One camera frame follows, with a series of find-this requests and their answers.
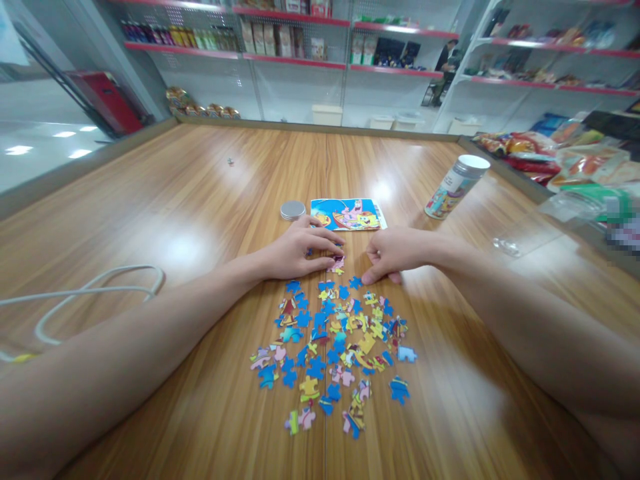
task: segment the metal tin lid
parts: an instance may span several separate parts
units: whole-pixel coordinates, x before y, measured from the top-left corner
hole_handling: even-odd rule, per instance
[[[306,212],[307,208],[305,204],[298,201],[284,202],[282,207],[280,207],[280,215],[282,218],[290,221],[298,220],[298,218],[302,217]]]

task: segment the hand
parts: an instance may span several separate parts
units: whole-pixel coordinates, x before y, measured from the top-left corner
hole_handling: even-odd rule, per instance
[[[309,249],[328,250],[333,255],[345,254],[335,245],[344,245],[342,238],[325,228],[309,228],[310,225],[322,227],[320,220],[305,215],[293,222],[278,240],[255,253],[264,268],[264,278],[294,279],[335,264],[330,257],[308,259]]]
[[[412,270],[435,263],[441,258],[442,247],[461,242],[440,233],[408,227],[380,230],[371,238],[367,255],[373,266],[362,276],[362,283],[370,285],[385,275],[394,283],[401,283],[400,271]]]

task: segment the pink puzzle piece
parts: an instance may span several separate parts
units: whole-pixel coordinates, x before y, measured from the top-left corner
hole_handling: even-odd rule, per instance
[[[283,347],[278,345],[275,348],[275,355],[273,356],[273,358],[275,358],[276,361],[280,361],[284,359],[286,356],[287,356],[287,350],[285,350]]]

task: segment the white container lid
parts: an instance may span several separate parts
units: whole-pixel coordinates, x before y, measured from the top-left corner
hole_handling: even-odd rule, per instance
[[[342,108],[334,105],[314,105],[311,110],[319,113],[342,113]]]
[[[470,168],[475,168],[478,170],[488,170],[491,166],[488,160],[485,160],[484,158],[478,157],[476,155],[460,155],[458,157],[458,161]]]

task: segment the bottle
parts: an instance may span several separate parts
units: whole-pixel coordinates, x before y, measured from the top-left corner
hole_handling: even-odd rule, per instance
[[[460,155],[429,200],[425,213],[432,218],[444,220],[490,166],[484,158]]]

